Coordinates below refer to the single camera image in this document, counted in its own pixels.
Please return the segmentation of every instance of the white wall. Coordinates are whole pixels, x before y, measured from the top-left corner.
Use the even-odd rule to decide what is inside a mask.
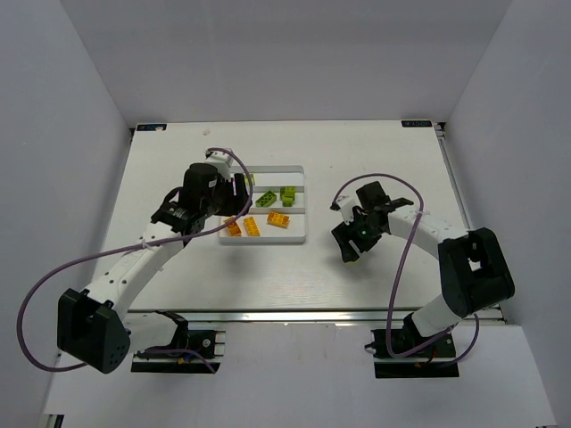
[[[510,0],[62,0],[129,125],[448,119]]]
[[[516,0],[448,125],[474,226],[500,238],[521,323],[560,426],[571,427],[571,3]]]
[[[0,426],[36,426],[50,376],[22,356],[16,312],[47,270],[95,251],[128,151],[126,124],[57,0],[9,0],[0,13]],[[46,285],[26,318],[54,362],[56,302],[78,268]]]

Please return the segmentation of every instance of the lego brick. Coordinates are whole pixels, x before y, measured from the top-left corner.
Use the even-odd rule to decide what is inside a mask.
[[[252,178],[252,185],[256,185],[256,177],[253,175],[253,173],[250,173],[250,177]],[[249,185],[248,176],[246,174],[244,174],[244,181],[246,185]]]
[[[256,207],[267,208],[272,203],[277,200],[277,196],[271,190],[268,190],[265,194],[263,194],[258,201],[256,201]]]
[[[260,236],[260,229],[258,229],[256,220],[253,217],[245,218],[244,226],[246,227],[246,233],[248,236]]]
[[[224,223],[229,223],[231,219],[232,218],[227,218],[224,220]],[[242,236],[242,229],[240,229],[240,226],[235,221],[228,224],[228,232],[230,236]]]
[[[290,198],[288,196],[284,196],[282,198],[282,205],[284,207],[290,208],[294,206],[294,198]]]
[[[268,214],[268,224],[272,226],[287,228],[289,225],[289,216],[280,214],[279,212],[270,211]]]
[[[279,188],[279,200],[283,201],[284,196],[292,198],[295,201],[295,186],[287,185],[286,187]]]

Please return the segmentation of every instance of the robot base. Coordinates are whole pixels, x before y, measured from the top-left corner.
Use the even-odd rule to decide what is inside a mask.
[[[416,354],[401,359],[393,359],[385,346],[385,329],[373,330],[374,341],[365,346],[365,349],[375,350],[375,377],[376,379],[418,379],[435,377],[459,377],[457,364],[443,366],[443,362],[456,357],[456,349],[451,334],[447,334],[432,346]],[[404,352],[394,339],[398,337],[399,330],[392,330],[393,351]]]
[[[184,349],[193,350],[204,357],[218,372],[220,362],[217,354],[217,337],[215,330],[189,330]],[[133,357],[131,372],[134,373],[179,373],[212,375],[208,367],[198,358],[184,359],[184,354],[152,354],[138,352]]]

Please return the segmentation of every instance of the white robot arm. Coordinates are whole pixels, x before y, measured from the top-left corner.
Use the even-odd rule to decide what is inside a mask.
[[[332,230],[344,262],[355,261],[388,233],[408,239],[418,214],[411,201],[392,201],[378,182],[340,196],[332,205],[343,222]],[[440,265],[442,294],[409,314],[393,338],[406,351],[456,325],[463,318],[513,296],[515,287],[495,234],[486,228],[467,230],[423,213],[412,241]]]
[[[130,352],[186,348],[183,317],[168,311],[129,314],[128,309],[162,266],[188,244],[179,239],[182,235],[202,231],[212,215],[234,216],[244,208],[248,201],[244,176],[235,174],[232,180],[231,163],[225,153],[207,152],[206,162],[192,164],[183,185],[169,192],[152,215],[139,238],[141,250],[124,254],[80,292],[69,289],[62,295],[57,337],[61,350],[110,373]],[[157,240],[165,242],[145,245]]]

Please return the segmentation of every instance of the white tray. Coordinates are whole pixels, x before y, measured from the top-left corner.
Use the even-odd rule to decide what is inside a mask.
[[[260,229],[260,236],[248,236],[244,226],[244,218],[238,220],[242,236],[231,236],[227,229],[219,232],[219,241],[224,244],[267,244],[267,243],[303,243],[307,236],[307,194],[305,193],[305,175],[301,165],[254,166],[248,167],[254,174],[253,205],[246,217],[254,217]],[[243,172],[239,166],[232,167],[232,173]],[[279,189],[287,185],[295,186],[295,201],[291,208],[283,207],[279,200]],[[256,207],[256,200],[271,190],[277,195],[269,208]],[[289,216],[289,225],[283,229],[269,225],[267,222],[270,211],[279,212]]]

